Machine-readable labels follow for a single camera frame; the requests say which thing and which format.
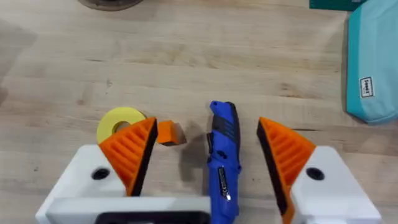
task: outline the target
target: wooden table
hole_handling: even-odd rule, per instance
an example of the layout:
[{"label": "wooden table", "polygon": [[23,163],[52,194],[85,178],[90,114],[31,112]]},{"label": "wooden table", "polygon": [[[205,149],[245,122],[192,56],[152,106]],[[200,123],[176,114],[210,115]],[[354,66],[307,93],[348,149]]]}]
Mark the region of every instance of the wooden table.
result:
[{"label": "wooden table", "polygon": [[202,194],[211,100],[234,102],[241,121],[236,223],[280,222],[259,116],[335,147],[385,222],[397,223],[398,126],[343,111],[347,18],[308,0],[144,0],[121,12],[0,1],[0,223],[34,223],[117,106],[172,119],[188,139],[156,145],[143,194]]}]

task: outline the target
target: white label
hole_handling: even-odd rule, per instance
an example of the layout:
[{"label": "white label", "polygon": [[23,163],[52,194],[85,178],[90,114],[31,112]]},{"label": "white label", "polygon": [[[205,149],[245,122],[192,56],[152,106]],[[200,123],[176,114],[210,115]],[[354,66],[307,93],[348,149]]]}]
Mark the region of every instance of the white label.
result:
[{"label": "white label", "polygon": [[360,79],[361,83],[361,97],[371,97],[374,96],[372,77],[366,77]]}]

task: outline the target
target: yellow tape roll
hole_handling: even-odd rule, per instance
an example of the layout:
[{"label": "yellow tape roll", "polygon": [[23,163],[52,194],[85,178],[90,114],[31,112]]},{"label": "yellow tape roll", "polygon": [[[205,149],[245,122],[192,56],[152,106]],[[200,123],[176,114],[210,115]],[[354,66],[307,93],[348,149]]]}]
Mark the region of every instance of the yellow tape roll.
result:
[{"label": "yellow tape roll", "polygon": [[134,124],[145,119],[138,110],[129,107],[119,107],[108,111],[101,119],[97,127],[98,144],[109,138],[116,132],[118,126],[123,122]]}]

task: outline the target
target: orange block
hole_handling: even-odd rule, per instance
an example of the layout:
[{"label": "orange block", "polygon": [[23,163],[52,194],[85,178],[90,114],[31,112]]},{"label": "orange block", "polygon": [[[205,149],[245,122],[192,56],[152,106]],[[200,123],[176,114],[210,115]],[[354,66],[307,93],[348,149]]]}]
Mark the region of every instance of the orange block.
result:
[{"label": "orange block", "polygon": [[99,147],[126,186],[126,195],[139,196],[157,137],[156,118],[147,118],[114,133]]},{"label": "orange block", "polygon": [[289,224],[294,215],[290,189],[316,145],[266,118],[259,119],[257,136],[266,157],[282,221]]},{"label": "orange block", "polygon": [[180,144],[177,137],[177,130],[173,121],[161,121],[158,126],[157,143],[165,146],[174,146]]}]

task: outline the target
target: teal bag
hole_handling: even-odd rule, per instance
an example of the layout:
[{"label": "teal bag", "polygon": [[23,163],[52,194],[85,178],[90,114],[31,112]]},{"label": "teal bag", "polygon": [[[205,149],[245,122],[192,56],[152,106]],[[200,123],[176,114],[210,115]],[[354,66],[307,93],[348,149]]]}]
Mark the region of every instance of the teal bag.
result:
[{"label": "teal bag", "polygon": [[346,109],[368,124],[398,117],[398,0],[368,0],[348,22]]}]

